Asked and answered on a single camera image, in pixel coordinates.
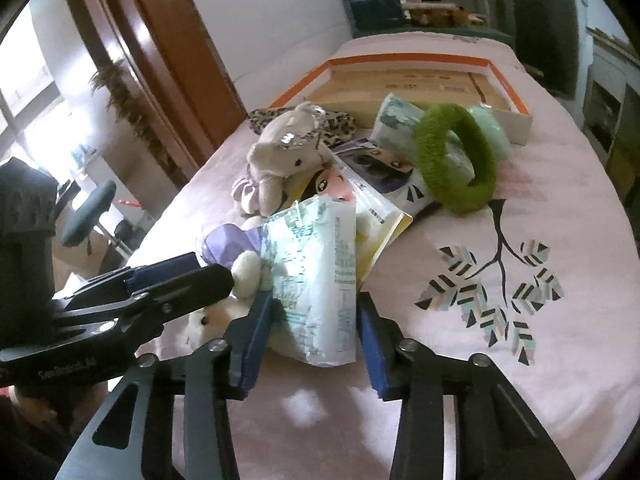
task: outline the wooden door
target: wooden door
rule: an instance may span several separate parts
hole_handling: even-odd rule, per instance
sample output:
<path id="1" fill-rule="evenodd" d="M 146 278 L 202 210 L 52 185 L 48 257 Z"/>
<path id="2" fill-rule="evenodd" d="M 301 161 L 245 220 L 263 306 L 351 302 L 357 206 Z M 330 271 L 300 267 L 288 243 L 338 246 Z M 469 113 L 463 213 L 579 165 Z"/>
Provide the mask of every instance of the wooden door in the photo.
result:
<path id="1" fill-rule="evenodd" d="M 127 87 L 191 178 L 246 117 L 192 0 L 84 4 L 93 27 L 81 34 L 97 35 L 98 57 L 126 62 Z"/>

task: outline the cartoon face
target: cartoon face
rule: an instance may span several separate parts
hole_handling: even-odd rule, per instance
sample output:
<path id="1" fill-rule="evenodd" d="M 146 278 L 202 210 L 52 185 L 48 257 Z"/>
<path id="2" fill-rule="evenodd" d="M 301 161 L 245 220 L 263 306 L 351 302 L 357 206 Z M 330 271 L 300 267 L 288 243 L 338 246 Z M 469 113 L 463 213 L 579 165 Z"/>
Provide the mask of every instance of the cartoon face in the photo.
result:
<path id="1" fill-rule="evenodd" d="M 353 188 L 336 168 L 326 168 L 316 173 L 306 186 L 301 200 L 315 194 L 339 198 L 344 202 L 354 202 Z"/>
<path id="2" fill-rule="evenodd" d="M 404 186 L 414 165 L 383 148 L 361 146 L 338 156 L 380 193 L 391 193 Z"/>

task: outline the stool seat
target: stool seat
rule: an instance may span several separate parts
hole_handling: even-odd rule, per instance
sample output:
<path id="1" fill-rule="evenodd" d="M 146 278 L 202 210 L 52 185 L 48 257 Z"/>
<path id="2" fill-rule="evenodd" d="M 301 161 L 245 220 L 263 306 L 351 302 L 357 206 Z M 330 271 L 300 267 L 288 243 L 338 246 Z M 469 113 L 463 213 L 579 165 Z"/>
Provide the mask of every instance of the stool seat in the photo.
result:
<path id="1" fill-rule="evenodd" d="M 116 196 L 116 183 L 107 180 L 95 188 L 84 203 L 67 219 L 60 241 L 65 247 L 80 245 L 91 234 L 100 216 L 107 212 Z"/>

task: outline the bed sheet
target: bed sheet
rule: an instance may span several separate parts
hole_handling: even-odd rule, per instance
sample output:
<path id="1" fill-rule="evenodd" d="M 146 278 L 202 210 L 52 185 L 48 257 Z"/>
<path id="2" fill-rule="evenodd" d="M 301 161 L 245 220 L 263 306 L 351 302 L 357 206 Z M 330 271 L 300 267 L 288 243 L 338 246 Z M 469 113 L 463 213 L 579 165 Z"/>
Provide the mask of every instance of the bed sheet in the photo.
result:
<path id="1" fill-rule="evenodd" d="M 507 46 L 405 33 L 353 40 L 336 56 L 382 52 L 491 59 L 533 124 L 528 145 L 500 163 L 490 206 L 416 222 L 383 252 L 363 290 L 382 316 L 433 351 L 490 355 L 575 475 L 598 478 L 640 412 L 640 263 L 613 186 L 570 115 Z M 255 139 L 245 123 L 225 141 L 132 265 L 194 250 L 217 225 L 241 222 L 230 189 Z M 188 353 L 185 326 L 184 318 L 169 323 L 142 350 L 162 359 Z M 257 386 L 229 412 L 243 480 L 388 478 L 399 403 L 377 399 L 361 360 L 320 369 L 268 352 Z M 180 417 L 178 402 L 178 466 Z M 451 475 L 450 456 L 446 462 Z"/>

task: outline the purple fabric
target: purple fabric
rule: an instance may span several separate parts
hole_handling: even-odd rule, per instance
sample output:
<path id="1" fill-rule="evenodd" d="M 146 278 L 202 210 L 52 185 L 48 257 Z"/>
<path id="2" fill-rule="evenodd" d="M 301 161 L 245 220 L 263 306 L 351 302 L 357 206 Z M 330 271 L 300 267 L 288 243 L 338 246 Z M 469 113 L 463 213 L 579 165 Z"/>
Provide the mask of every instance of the purple fabric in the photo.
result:
<path id="1" fill-rule="evenodd" d="M 260 254 L 262 226 L 242 231 L 237 225 L 222 224 L 204 239 L 202 257 L 208 264 L 220 264 L 231 269 L 234 261 L 245 251 Z"/>

